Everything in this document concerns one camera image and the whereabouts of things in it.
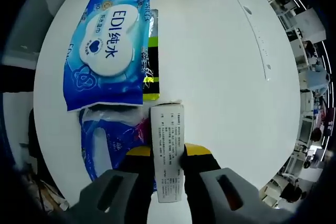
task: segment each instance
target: white table surface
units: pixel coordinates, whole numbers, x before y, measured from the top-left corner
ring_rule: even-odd
[[[286,33],[267,0],[239,0],[263,34],[272,62],[266,81],[255,35],[237,0],[151,0],[159,10],[160,102],[183,101],[186,142],[210,149],[261,189],[290,156],[298,133],[299,79]],[[38,59],[36,131],[55,183],[74,204],[91,181],[80,145],[78,114],[67,112],[63,69],[72,33],[89,0],[66,0]],[[183,200],[152,197],[149,223],[190,223]]]

